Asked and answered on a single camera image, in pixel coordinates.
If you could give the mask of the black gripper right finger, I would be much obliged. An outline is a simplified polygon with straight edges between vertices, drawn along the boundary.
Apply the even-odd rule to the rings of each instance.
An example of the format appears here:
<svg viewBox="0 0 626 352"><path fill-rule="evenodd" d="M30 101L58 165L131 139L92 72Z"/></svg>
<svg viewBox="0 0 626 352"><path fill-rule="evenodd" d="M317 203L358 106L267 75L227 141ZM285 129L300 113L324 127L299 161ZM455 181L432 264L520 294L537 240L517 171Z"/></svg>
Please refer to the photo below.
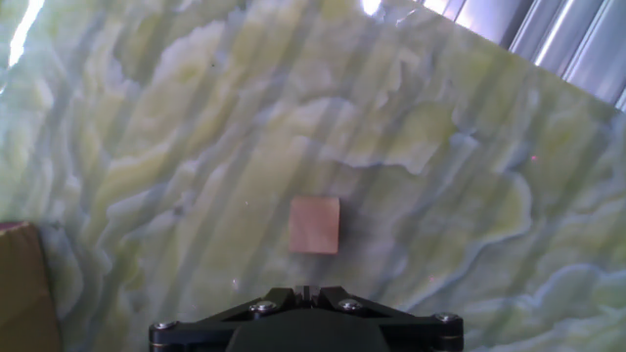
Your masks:
<svg viewBox="0 0 626 352"><path fill-rule="evenodd" d="M455 313L414 316L348 293L341 286L308 286L306 302L312 308L357 317L373 324L391 345L413 344L419 351L464 350L464 320Z"/></svg>

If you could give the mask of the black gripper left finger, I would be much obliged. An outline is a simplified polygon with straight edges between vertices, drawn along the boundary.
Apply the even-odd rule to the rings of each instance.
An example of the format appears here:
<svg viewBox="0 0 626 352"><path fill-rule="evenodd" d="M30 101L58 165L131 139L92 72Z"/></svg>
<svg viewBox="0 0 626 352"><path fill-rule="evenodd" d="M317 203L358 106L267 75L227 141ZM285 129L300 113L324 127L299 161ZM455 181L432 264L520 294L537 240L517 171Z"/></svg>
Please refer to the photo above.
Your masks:
<svg viewBox="0 0 626 352"><path fill-rule="evenodd" d="M149 351L192 351L201 345L226 347L243 324L300 308L303 296L301 289L274 287L262 297L196 322L154 323L149 327Z"/></svg>

